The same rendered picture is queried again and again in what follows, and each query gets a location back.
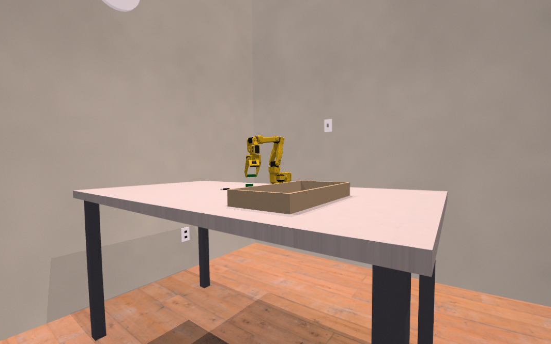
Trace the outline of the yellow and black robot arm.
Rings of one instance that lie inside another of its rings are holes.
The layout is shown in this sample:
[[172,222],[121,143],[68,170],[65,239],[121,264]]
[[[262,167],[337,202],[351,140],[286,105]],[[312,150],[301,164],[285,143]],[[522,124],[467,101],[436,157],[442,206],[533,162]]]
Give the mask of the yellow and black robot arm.
[[[260,153],[259,144],[271,143],[273,142],[273,149],[271,152],[271,157],[269,160],[269,174],[271,184],[280,184],[284,182],[290,182],[290,173],[280,172],[280,160],[283,153],[283,143],[284,138],[273,136],[273,137],[263,137],[255,136],[248,138],[248,152],[254,155],[255,153]],[[274,161],[276,158],[276,161]]]

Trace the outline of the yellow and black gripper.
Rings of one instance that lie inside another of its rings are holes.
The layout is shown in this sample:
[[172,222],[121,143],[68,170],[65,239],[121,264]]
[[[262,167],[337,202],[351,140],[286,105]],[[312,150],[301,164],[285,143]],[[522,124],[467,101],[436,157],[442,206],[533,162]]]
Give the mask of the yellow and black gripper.
[[258,171],[259,171],[259,168],[261,166],[261,154],[250,154],[250,155],[246,155],[246,165],[245,165],[245,170],[244,170],[244,174],[245,176],[247,177],[248,176],[248,167],[256,167],[256,177],[257,177],[257,174],[258,174]]

